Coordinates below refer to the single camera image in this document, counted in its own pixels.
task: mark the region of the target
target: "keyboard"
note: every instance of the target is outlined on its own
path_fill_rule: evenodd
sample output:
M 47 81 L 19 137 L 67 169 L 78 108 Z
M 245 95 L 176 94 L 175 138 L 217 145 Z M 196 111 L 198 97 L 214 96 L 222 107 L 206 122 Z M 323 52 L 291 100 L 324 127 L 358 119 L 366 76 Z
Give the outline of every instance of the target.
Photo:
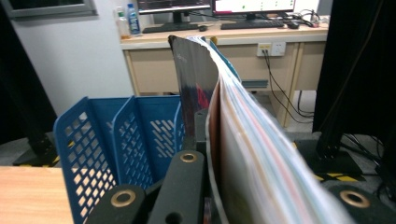
M 236 30 L 236 29 L 257 29 L 257 28 L 276 28 L 283 27 L 283 21 L 242 21 L 237 23 L 223 23 L 220 26 L 221 30 Z
M 191 23 L 171 23 L 164 24 L 158 27 L 147 27 L 143 30 L 143 34 L 161 33 L 161 32 L 172 32 L 172 31 L 186 31 L 186 30 L 198 30 L 198 24 Z

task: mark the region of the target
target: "white wall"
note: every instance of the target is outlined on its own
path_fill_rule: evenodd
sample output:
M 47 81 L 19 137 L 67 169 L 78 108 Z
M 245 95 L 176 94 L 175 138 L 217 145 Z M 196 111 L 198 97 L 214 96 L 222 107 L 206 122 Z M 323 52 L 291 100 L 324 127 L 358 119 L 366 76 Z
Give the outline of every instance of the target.
M 84 96 L 133 94 L 120 48 L 113 2 L 95 0 L 98 16 L 14 21 L 14 28 L 55 112 Z

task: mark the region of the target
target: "power outlet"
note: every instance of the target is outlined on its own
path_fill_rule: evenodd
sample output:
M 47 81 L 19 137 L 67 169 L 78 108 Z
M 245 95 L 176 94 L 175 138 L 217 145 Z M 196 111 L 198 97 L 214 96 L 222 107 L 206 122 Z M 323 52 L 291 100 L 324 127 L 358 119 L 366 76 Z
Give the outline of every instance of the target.
M 284 56 L 286 42 L 275 42 L 272 44 L 270 56 Z
M 257 57 L 264 57 L 263 50 L 268 50 L 268 54 L 271 52 L 271 43 L 259 43 L 257 45 Z

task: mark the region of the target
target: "water bottle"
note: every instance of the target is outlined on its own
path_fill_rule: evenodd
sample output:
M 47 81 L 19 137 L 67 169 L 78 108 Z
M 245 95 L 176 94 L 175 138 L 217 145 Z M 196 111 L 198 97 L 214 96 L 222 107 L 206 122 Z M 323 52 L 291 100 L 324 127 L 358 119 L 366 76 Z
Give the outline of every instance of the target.
M 140 35 L 139 20 L 137 19 L 136 11 L 134 10 L 134 4 L 128 4 L 128 22 L 131 29 L 132 35 Z
M 131 32 L 129 30 L 128 20 L 124 17 L 122 8 L 118 8 L 117 11 L 117 26 L 119 28 L 120 37 L 121 39 L 129 39 L 131 37 Z

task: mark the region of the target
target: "desk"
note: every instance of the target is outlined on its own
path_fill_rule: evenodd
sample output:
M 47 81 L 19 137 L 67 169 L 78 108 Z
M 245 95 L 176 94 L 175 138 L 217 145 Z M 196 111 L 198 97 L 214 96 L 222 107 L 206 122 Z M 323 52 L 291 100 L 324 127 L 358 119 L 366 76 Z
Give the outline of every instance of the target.
M 0 223 L 72 224 L 62 169 L 0 167 Z
M 269 72 L 264 58 L 257 57 L 258 43 L 286 42 L 285 56 L 271 57 L 271 71 L 280 88 L 273 84 L 256 85 L 248 91 L 275 91 L 283 105 L 296 88 L 316 88 L 327 38 L 328 24 L 319 28 L 300 26 L 298 30 L 287 28 L 220 30 L 213 23 L 206 32 L 180 31 L 173 33 L 145 34 L 122 40 L 120 46 L 128 64 L 135 95 L 178 92 L 177 73 L 167 38 L 169 35 L 186 37 L 202 35 L 206 39 L 215 36 L 219 51 L 230 60 L 243 81 L 268 81 Z M 284 127 L 288 114 L 282 105 L 271 99 L 276 118 Z

